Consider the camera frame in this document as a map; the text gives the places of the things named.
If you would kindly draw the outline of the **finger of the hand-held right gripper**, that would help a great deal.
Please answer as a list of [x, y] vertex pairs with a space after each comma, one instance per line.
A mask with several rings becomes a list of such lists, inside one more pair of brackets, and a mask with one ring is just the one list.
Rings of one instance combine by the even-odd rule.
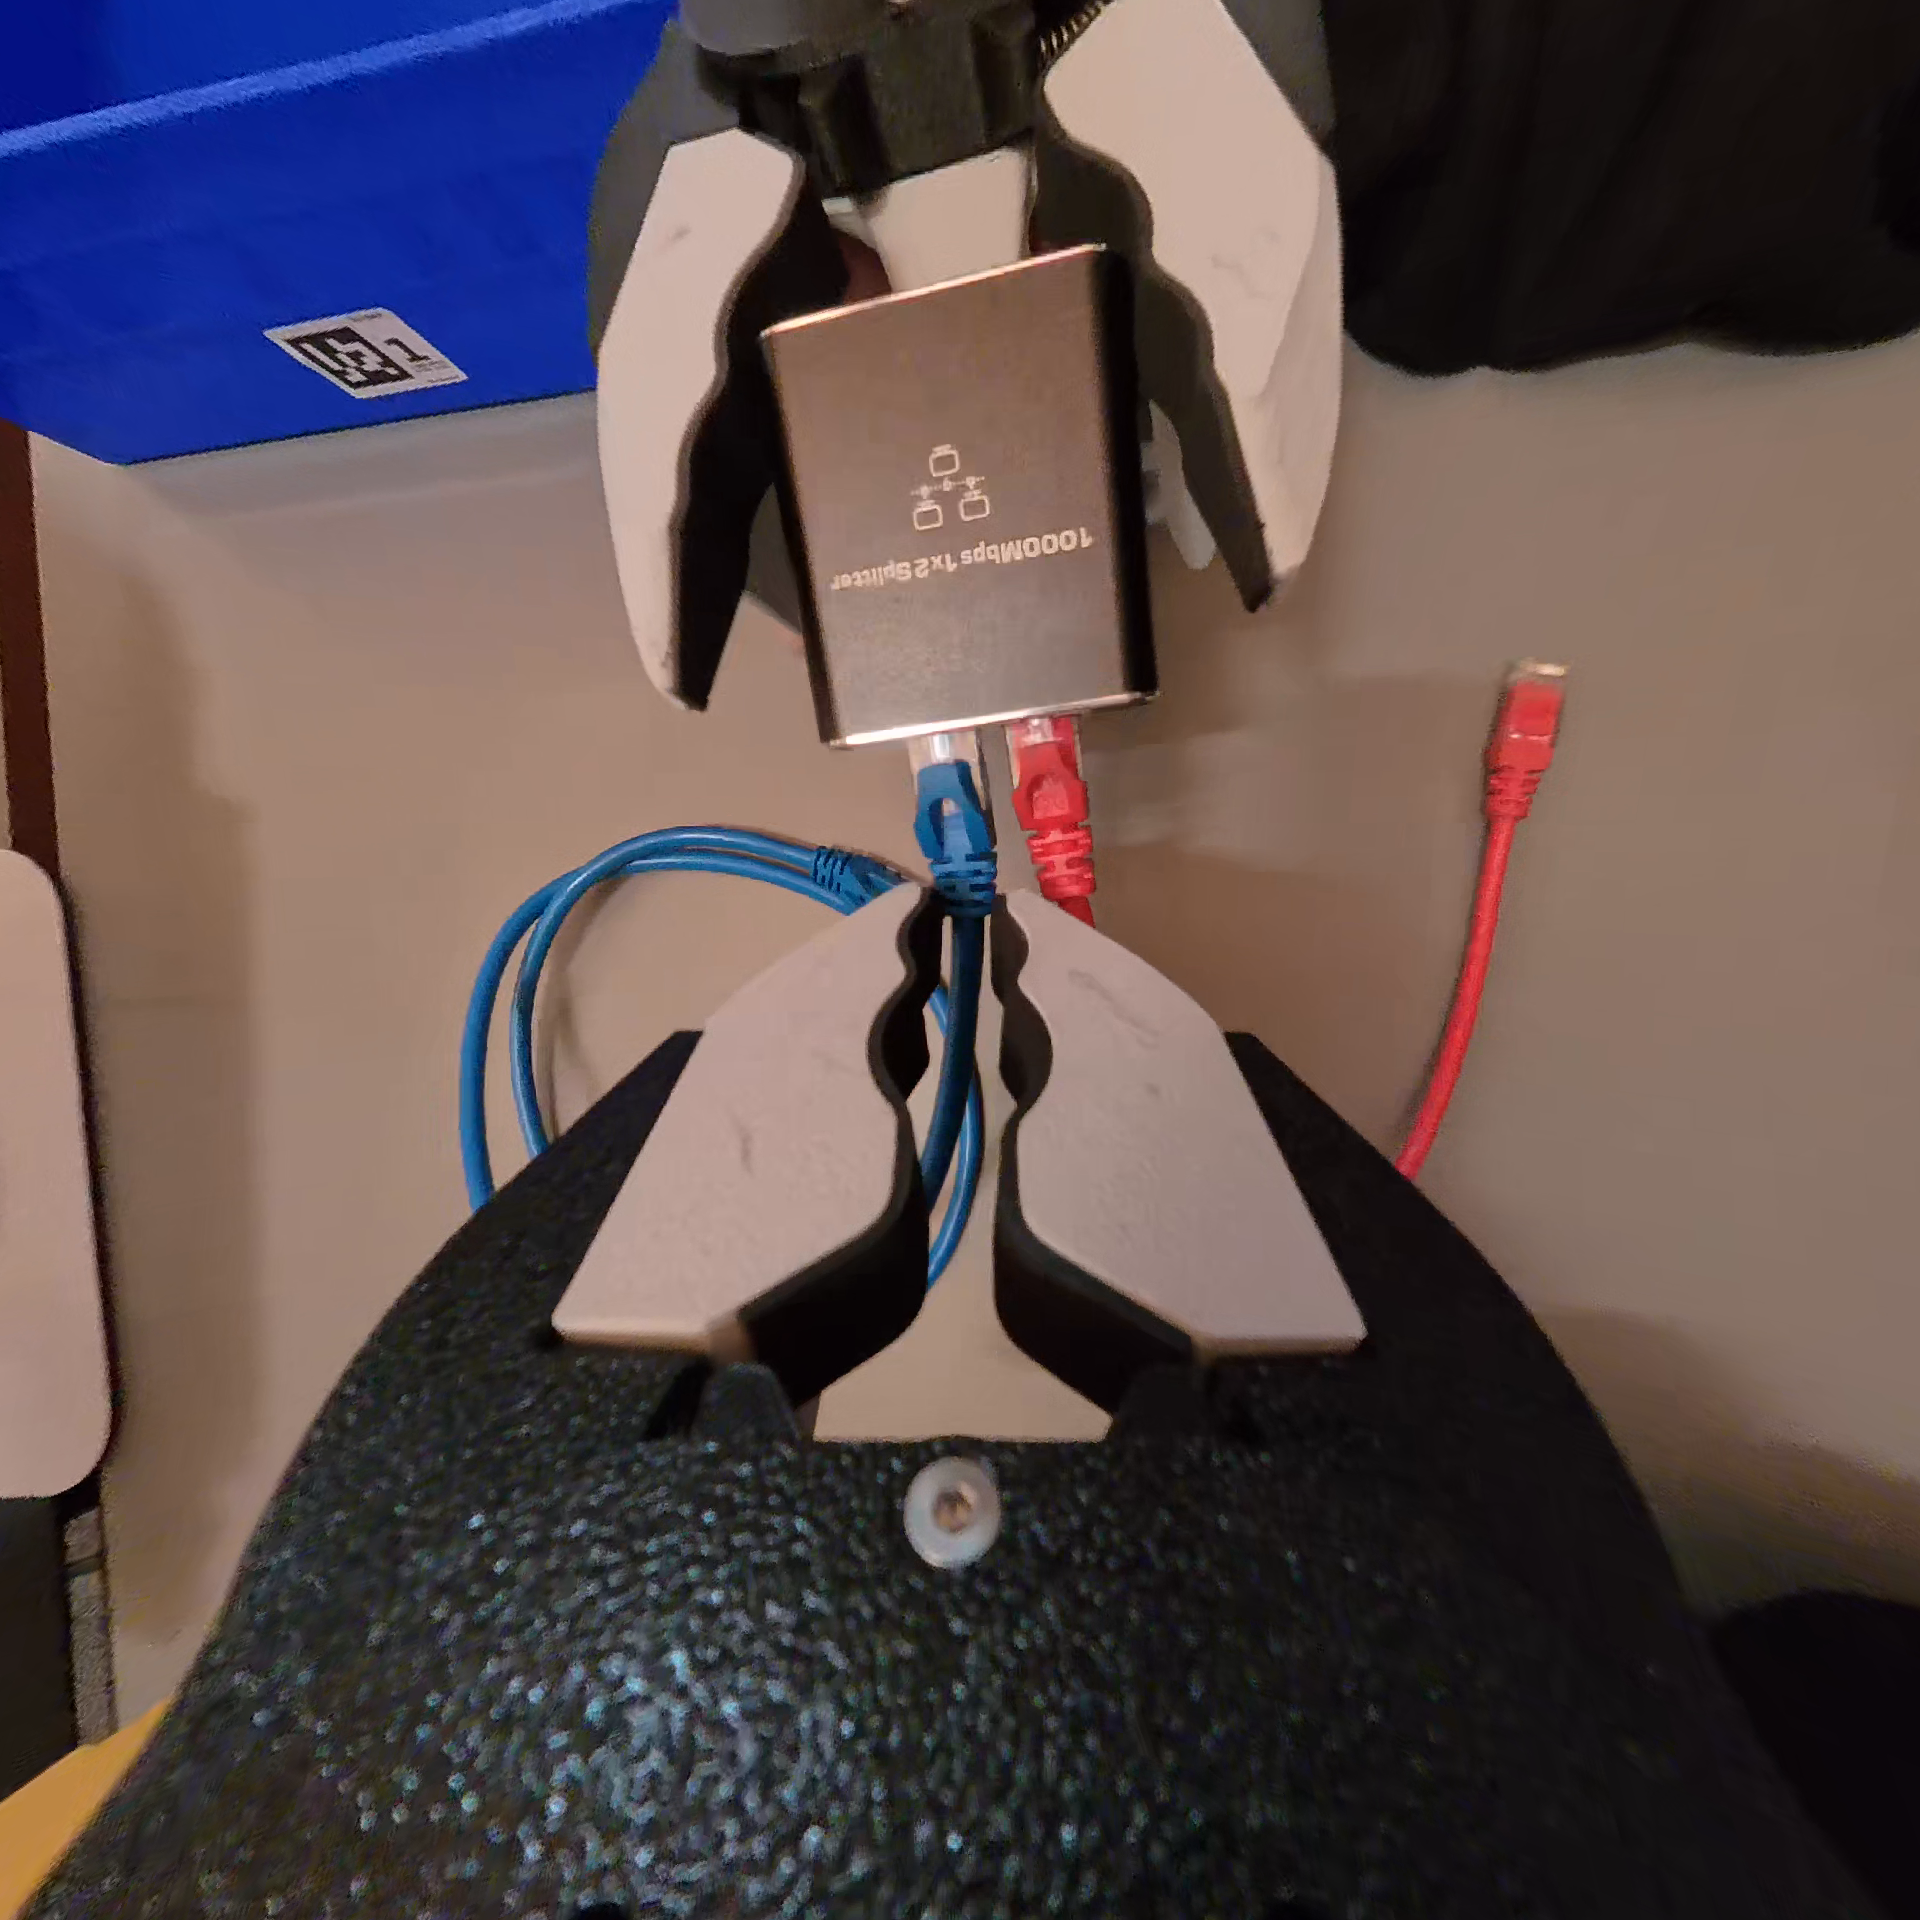
[[759, 138], [671, 148], [596, 361], [596, 453], [623, 605], [650, 684], [713, 701], [773, 488], [734, 325], [787, 237], [801, 167]]
[[1309, 559], [1342, 384], [1319, 4], [1119, 2], [1046, 60], [1046, 242], [1134, 285], [1141, 390], [1242, 606]]

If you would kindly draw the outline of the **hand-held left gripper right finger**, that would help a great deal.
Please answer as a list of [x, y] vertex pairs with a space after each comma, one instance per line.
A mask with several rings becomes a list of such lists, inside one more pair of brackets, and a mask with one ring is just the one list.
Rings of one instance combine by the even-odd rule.
[[1214, 1018], [1028, 891], [995, 911], [991, 976], [1014, 1104], [993, 1286], [1021, 1355], [1114, 1418], [1149, 1376], [1357, 1352], [1362, 1310]]

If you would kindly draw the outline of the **grey desk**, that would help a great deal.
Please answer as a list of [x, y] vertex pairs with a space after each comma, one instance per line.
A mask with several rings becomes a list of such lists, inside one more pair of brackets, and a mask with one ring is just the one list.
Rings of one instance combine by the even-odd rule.
[[[1482, 740], [1569, 669], [1429, 1196], [1572, 1364], [1708, 1611], [1917, 1601], [1917, 343], [1425, 383], [1348, 354], [1309, 567], [1155, 550], [1085, 725], [1098, 923], [1392, 1149]], [[570, 397], [114, 469], [32, 450], [122, 1407], [117, 1706], [181, 1685], [302, 1433], [469, 1215], [476, 965], [728, 822], [916, 861], [742, 615], [649, 687]]]

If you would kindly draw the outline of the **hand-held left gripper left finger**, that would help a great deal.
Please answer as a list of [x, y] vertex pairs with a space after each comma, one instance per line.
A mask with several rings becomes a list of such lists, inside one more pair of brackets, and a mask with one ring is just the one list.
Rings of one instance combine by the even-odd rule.
[[699, 1034], [553, 1312], [573, 1344], [757, 1364], [814, 1403], [928, 1288], [908, 1097], [942, 906], [900, 885], [741, 987]]

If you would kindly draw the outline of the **person's right forearm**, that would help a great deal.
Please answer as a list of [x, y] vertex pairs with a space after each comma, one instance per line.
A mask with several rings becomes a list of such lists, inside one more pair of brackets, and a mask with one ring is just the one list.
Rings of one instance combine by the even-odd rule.
[[1401, 373], [1919, 325], [1914, 2], [1323, 4], [1350, 338]]

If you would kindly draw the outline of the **instruction sheet document stand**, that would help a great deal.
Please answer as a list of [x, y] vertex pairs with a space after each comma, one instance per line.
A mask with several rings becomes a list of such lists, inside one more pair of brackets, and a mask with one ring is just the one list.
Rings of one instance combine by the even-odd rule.
[[65, 903], [2, 853], [2, 1500], [102, 1463], [112, 1372]]

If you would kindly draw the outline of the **blue plastic bin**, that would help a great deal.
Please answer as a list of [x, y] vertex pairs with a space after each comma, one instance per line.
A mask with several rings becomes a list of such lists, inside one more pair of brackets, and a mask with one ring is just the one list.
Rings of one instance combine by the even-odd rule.
[[7, 2], [2, 413], [141, 467], [593, 388], [659, 2]]

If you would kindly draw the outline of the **black network splitter box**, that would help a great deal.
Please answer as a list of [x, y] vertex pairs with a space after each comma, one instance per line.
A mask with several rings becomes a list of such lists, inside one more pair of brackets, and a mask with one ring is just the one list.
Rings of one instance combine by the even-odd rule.
[[1157, 698], [1134, 321], [1072, 246], [765, 331], [824, 747]]

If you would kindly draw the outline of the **yellow plastic bin with divider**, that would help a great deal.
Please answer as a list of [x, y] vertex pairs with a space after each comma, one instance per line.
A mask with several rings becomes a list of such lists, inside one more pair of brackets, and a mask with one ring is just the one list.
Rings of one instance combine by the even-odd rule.
[[164, 1698], [107, 1741], [79, 1746], [2, 1801], [2, 1919], [26, 1913], [141, 1758], [173, 1705]]

